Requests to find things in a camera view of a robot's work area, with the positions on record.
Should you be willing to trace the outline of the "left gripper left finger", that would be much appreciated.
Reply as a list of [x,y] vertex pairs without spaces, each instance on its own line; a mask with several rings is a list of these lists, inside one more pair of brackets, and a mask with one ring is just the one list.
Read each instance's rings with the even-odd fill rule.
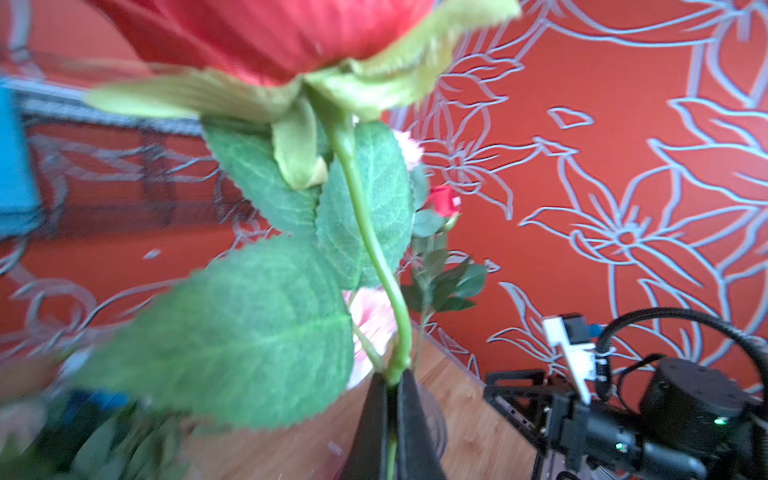
[[338,478],[340,480],[384,480],[387,478],[389,436],[389,390],[384,377],[370,380],[355,437]]

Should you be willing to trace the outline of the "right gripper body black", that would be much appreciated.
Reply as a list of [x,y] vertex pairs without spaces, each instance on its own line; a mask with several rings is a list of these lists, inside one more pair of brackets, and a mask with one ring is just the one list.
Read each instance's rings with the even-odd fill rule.
[[637,414],[582,402],[539,369],[492,372],[484,399],[536,450],[533,479],[704,479],[700,459],[652,437]]

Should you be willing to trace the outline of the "purple ribbed glass vase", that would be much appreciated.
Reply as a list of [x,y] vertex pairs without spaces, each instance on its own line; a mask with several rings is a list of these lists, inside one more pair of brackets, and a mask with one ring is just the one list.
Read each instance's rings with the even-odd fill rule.
[[[426,415],[430,435],[434,444],[435,452],[441,464],[441,459],[446,451],[448,443],[447,422],[445,420],[442,409],[434,396],[417,381],[416,383],[418,386],[422,407]],[[387,386],[389,390],[389,436],[387,442],[388,472],[386,479],[398,479],[395,465],[397,449],[397,434],[395,427],[395,396],[397,393],[397,386]]]

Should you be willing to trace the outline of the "red rose flower stem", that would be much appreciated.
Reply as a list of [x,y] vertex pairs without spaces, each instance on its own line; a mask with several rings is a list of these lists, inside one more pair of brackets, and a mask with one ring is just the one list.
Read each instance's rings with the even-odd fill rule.
[[397,324],[380,373],[411,370],[395,272],[411,241],[410,175],[383,113],[420,102],[459,40],[515,1],[99,1],[144,62],[91,89],[119,115],[200,122],[219,167],[276,230],[155,298],[74,375],[232,427],[308,420],[345,390],[345,291],[383,288]]

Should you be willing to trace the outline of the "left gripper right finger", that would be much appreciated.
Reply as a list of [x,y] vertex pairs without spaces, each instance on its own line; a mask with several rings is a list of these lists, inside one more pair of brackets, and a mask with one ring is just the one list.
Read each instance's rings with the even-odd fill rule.
[[418,386],[411,370],[406,370],[395,396],[395,456],[398,479],[446,480],[428,428]]

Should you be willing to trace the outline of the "pink peony flower stem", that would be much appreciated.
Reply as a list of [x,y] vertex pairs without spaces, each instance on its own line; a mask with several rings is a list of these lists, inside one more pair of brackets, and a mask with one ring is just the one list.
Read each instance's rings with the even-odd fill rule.
[[383,288],[345,291],[349,313],[354,322],[354,362],[346,389],[352,390],[372,372],[384,372],[385,355],[397,334],[394,311]]

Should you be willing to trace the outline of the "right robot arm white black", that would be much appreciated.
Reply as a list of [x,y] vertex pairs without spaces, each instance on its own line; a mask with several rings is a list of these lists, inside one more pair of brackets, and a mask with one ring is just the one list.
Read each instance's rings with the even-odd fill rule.
[[760,378],[765,352],[712,315],[654,307],[606,326],[580,315],[550,317],[543,328],[568,369],[493,372],[484,397],[536,449],[537,479],[763,479],[767,475],[767,404],[719,370],[661,353],[637,407],[623,397],[629,371],[614,372],[617,334],[647,320],[685,320],[715,330],[748,357]]

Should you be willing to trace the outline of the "pink carnation spray stem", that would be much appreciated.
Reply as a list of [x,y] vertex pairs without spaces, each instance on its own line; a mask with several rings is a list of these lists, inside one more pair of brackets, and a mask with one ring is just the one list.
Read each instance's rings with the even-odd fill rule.
[[451,264],[448,234],[461,216],[461,198],[449,185],[434,185],[423,163],[424,148],[406,131],[393,132],[410,175],[415,217],[406,262],[410,281],[401,287],[406,304],[415,315],[418,333],[413,362],[421,357],[423,344],[438,313],[474,308],[474,297],[485,288],[488,268],[466,254]]

